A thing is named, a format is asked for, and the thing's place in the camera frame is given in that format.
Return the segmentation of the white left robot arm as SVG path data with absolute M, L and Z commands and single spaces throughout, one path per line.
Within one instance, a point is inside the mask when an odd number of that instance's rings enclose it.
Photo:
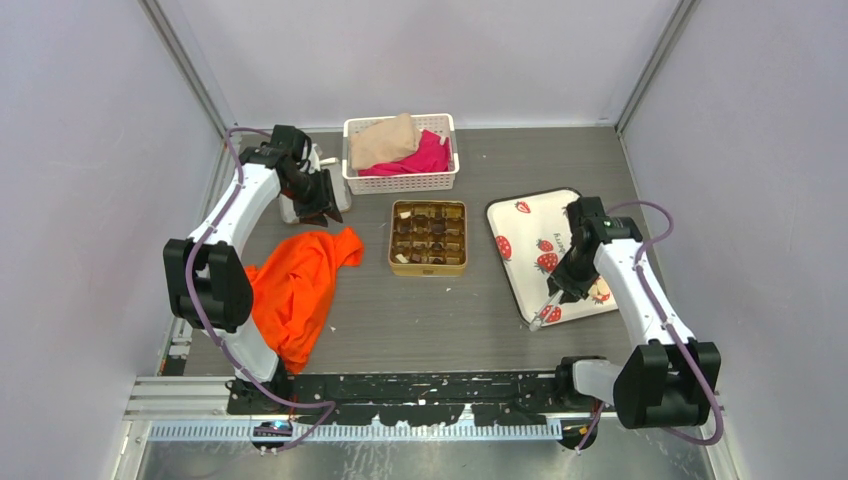
M 240 255 L 261 214 L 284 199 L 300 224 L 341 222 L 351 193 L 337 160 L 323 160 L 309 135 L 276 125 L 258 146 L 236 150 L 235 173 L 211 212 L 185 239 L 163 249 L 172 313 L 204 331 L 231 363 L 235 385 L 269 413 L 285 409 L 291 385 L 279 355 L 262 338 L 251 310 L 255 295 Z

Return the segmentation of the silver box lid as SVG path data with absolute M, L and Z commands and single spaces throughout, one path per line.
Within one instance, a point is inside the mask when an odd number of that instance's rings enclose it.
M 314 147 L 310 153 L 309 160 L 302 168 L 303 171 L 314 173 L 327 171 L 332 181 L 335 202 L 341 213 L 348 212 L 352 207 L 352 195 L 347 182 L 343 177 L 344 168 L 342 161 L 337 157 L 323 158 L 318 147 Z M 280 216 L 284 223 L 298 224 L 301 220 L 297 217 L 294 202 L 285 196 L 278 198 Z

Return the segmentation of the metal tongs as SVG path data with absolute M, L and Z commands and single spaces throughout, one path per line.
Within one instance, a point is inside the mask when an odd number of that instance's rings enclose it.
M 528 324 L 528 329 L 531 332 L 536 332 L 546 325 L 555 325 L 563 322 L 563 311 L 560 303 L 563 296 L 563 291 L 557 291 L 547 298 Z

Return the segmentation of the gold chocolate tray box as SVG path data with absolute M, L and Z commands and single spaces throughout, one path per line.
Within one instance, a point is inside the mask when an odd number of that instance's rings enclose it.
M 461 201 L 398 200 L 387 261 L 400 277 L 459 277 L 468 265 L 467 208 Z

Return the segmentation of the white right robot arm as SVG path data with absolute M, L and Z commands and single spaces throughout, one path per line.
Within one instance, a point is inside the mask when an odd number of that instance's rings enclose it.
M 582 409 L 592 398 L 614 408 L 623 427 L 681 434 L 721 416 L 715 387 L 721 355 L 701 342 L 665 296 L 635 221 L 611 216 L 598 197 L 568 204 L 571 245 L 547 278 L 548 304 L 576 303 L 597 281 L 607 283 L 625 322 L 632 351 L 624 365 L 566 357 L 555 384 L 558 403 Z

